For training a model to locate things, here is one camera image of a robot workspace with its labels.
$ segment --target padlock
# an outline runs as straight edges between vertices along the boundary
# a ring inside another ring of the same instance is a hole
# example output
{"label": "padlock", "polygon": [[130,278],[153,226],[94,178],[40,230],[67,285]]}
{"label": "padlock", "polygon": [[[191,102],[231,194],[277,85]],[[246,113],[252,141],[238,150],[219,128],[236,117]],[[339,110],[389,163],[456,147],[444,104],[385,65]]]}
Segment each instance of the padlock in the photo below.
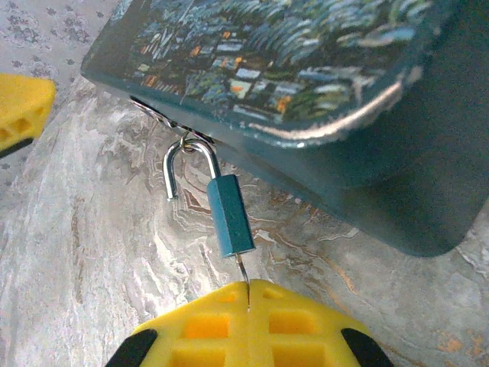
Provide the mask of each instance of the padlock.
{"label": "padlock", "polygon": [[204,154],[209,162],[211,181],[207,185],[207,197],[214,220],[221,256],[227,258],[254,250],[248,216],[234,174],[221,176],[214,151],[199,139],[177,141],[170,146],[163,161],[168,200],[177,198],[173,160],[180,150],[195,150]]}

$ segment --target metal shackle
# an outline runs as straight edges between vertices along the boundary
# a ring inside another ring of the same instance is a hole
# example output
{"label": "metal shackle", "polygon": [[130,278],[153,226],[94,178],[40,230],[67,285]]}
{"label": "metal shackle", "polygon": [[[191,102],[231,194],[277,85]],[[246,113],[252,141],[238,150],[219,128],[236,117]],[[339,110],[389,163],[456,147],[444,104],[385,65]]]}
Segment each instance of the metal shackle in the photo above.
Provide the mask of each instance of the metal shackle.
{"label": "metal shackle", "polygon": [[184,140],[184,143],[182,144],[181,141],[176,141],[168,148],[168,151],[163,158],[163,175],[165,179],[165,185],[167,186],[168,200],[178,199],[178,195],[176,194],[176,182],[175,172],[173,170],[173,161],[175,160],[176,153],[183,150],[184,148],[194,149],[206,156],[207,162],[209,163],[209,168],[211,170],[211,178],[221,176],[217,157],[215,156],[212,148],[206,142],[199,139],[188,139]]}

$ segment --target teal padlock body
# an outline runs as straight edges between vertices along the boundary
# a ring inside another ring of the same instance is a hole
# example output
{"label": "teal padlock body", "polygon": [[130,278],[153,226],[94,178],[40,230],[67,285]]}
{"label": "teal padlock body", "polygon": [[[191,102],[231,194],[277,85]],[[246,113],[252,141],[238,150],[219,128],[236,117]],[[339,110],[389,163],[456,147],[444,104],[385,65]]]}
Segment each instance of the teal padlock body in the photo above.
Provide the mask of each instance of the teal padlock body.
{"label": "teal padlock body", "polygon": [[207,186],[207,197],[221,256],[228,257],[254,250],[238,178],[234,174],[213,178]]}

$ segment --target key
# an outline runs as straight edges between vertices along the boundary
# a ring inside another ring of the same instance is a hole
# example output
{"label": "key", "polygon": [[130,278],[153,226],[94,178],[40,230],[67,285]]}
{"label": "key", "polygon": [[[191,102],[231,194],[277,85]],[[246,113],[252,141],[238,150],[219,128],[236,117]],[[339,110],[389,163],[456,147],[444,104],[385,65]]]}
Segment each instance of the key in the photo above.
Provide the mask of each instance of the key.
{"label": "key", "polygon": [[211,181],[207,186],[207,197],[211,207],[212,219],[217,233],[221,256],[236,257],[236,262],[247,284],[248,307],[250,281],[241,254],[255,249],[248,216],[239,190],[238,178],[234,174],[222,176],[214,151],[199,139],[177,141],[170,146],[165,155],[163,171],[169,200],[177,198],[173,160],[178,151],[199,151],[209,162]]}

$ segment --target yellow object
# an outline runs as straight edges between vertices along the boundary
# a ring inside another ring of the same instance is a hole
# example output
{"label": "yellow object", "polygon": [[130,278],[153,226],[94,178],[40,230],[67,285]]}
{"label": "yellow object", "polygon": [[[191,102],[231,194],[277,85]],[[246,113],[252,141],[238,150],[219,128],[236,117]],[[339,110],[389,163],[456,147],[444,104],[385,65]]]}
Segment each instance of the yellow object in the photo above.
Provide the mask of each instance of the yellow object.
{"label": "yellow object", "polygon": [[0,151],[38,138],[53,101],[52,81],[0,73]]}
{"label": "yellow object", "polygon": [[158,337],[141,367],[358,367],[341,330],[365,326],[268,281],[237,282],[140,325]]}

